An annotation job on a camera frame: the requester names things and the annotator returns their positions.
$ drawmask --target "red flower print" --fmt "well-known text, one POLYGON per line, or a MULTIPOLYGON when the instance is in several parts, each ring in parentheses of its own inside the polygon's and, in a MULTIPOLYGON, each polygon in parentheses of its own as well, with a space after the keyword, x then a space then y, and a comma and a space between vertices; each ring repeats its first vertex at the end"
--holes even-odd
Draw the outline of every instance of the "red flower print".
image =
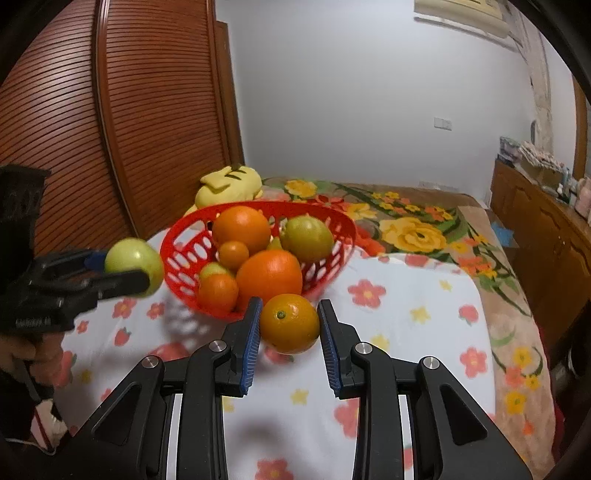
POLYGON ((293 480, 293 473, 287 470, 287 461, 283 458, 279 460, 259 460, 256 463, 258 472, 255 480, 293 480))
POLYGON ((109 395, 111 395, 111 392, 112 392, 112 390, 111 390, 110 388, 107 388, 107 389, 106 389, 106 390, 103 392, 103 394, 100 396, 100 401, 101 401, 101 402, 105 401, 105 400, 107 399, 107 397, 108 397, 109 395))
POLYGON ((525 419, 525 423, 523 425, 523 435, 528 437, 532 435, 535 431, 534 424, 532 424, 528 419, 525 419))
POLYGON ((115 346, 124 346, 129 341, 130 336, 131 332, 128 332, 127 329, 119 329, 115 334, 115 340, 113 343, 115 346))
POLYGON ((335 420, 343 427, 343 433, 347 438, 354 439, 357 436, 357 422, 359 418, 359 399, 351 398, 345 405, 335 408, 335 420))
POLYGON ((189 351, 182 343, 174 342, 160 345, 158 348, 148 352, 147 355, 156 355, 165 362, 170 362, 171 360, 178 360, 179 358, 189 356, 189 351))
POLYGON ((88 330, 88 320, 82 320, 78 324, 78 327, 76 327, 76 332, 77 333, 84 333, 87 330, 88 330))
POLYGON ((468 325, 478 321, 478 310, 474 305, 464 305, 460 307, 458 312, 461 319, 465 320, 468 325))
POLYGON ((379 254, 383 254, 386 251, 386 248, 380 242, 371 238, 369 232, 359 226, 357 227, 355 244, 362 248, 367 254, 367 257, 364 258, 377 257, 379 254))
POLYGON ((272 362, 276 365, 285 365, 285 364, 291 364, 294 362, 294 358, 292 355, 283 355, 282 353, 279 353, 267 346, 265 347, 264 355, 267 357, 267 359, 270 362, 272 362))
POLYGON ((425 255, 406 254, 404 256, 404 263, 410 267, 424 267, 428 261, 429 257, 425 257, 425 255))
POLYGON ((313 199, 308 200, 311 205, 320 205, 323 207, 334 208, 344 212, 345 199, 341 197, 327 197, 325 195, 316 195, 313 199))
POLYGON ((466 367, 466 376, 468 378, 474 378, 477 374, 488 371, 486 352, 479 352, 472 346, 460 355, 460 362, 466 367))
POLYGON ((146 315, 152 320, 164 315, 164 302, 153 303, 146 315))
POLYGON ((386 295, 383 286, 373 285, 369 280, 359 280, 357 285, 351 285, 347 291, 353 296, 353 303, 372 309, 378 308, 382 304, 380 296, 386 295))
POLYGON ((441 213, 435 210, 435 207, 425 207, 425 213, 431 215, 431 218, 436 222, 442 222, 445 219, 442 217, 441 213))
POLYGON ((413 449, 412 447, 406 447, 403 452, 404 456, 403 464, 405 470, 410 470, 413 467, 413 449))
POLYGON ((129 315, 131 315, 131 310, 135 307, 136 303, 138 303, 137 300, 128 298, 118 301, 117 303, 115 303, 115 308, 113 309, 113 318, 129 318, 129 315))
POLYGON ((521 375, 521 368, 507 367, 505 372, 505 383, 511 388, 519 388, 523 385, 524 378, 521 375))
POLYGON ((457 259, 457 263, 460 265, 460 268, 471 277, 479 272, 484 272, 492 268, 492 264, 484 257, 460 257, 457 259))

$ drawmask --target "hand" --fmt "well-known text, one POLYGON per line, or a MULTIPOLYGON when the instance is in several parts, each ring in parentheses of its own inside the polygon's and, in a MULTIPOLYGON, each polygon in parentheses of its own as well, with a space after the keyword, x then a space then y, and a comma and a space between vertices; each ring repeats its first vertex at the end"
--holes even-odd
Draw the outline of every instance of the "hand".
POLYGON ((60 372, 63 333, 44 333, 40 343, 33 345, 20 336, 0 335, 0 369, 13 374, 14 359, 33 361, 29 373, 42 385, 52 385, 60 372))

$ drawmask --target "cable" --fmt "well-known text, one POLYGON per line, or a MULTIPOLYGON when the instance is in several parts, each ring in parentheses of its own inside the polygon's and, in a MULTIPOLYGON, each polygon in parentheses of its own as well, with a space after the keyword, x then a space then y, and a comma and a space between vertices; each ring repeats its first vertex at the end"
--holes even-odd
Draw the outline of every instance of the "cable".
POLYGON ((35 442, 28 442, 26 440, 19 440, 19 439, 5 439, 7 442, 11 442, 11 443, 20 443, 22 445, 30 445, 32 447, 37 447, 38 449, 40 449, 43 453, 45 453, 46 455, 49 456, 54 456, 56 454, 56 451, 54 450, 53 452, 48 452, 47 450, 41 448, 38 444, 36 444, 35 442))

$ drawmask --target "stuffed animal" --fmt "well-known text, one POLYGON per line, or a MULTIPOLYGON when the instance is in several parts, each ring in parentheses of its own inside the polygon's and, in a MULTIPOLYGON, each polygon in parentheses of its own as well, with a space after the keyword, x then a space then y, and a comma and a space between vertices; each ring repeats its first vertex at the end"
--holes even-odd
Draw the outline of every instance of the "stuffed animal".
POLYGON ((195 206, 203 208, 219 203, 245 202, 262 196, 261 176, 252 168, 233 165, 208 173, 195 195, 195 206))

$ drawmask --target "red basket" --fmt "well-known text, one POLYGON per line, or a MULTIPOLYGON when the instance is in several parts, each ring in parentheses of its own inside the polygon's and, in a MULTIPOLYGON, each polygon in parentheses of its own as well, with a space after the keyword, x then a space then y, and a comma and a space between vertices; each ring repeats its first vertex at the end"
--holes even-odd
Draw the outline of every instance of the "red basket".
POLYGON ((164 237, 160 256, 164 262, 164 279, 170 290, 187 307, 228 322, 242 318, 243 312, 232 312, 221 318, 215 312, 201 308, 195 290, 199 272, 209 262, 216 261, 217 250, 212 242, 212 223, 224 210, 245 205, 260 211, 271 225, 273 236, 279 235, 286 219, 305 215, 322 220, 335 238, 335 247, 326 259, 315 264, 302 264, 304 288, 302 295, 316 301, 349 261, 355 247, 356 226, 344 213, 320 205, 290 202, 236 202, 212 205, 181 218, 164 237))

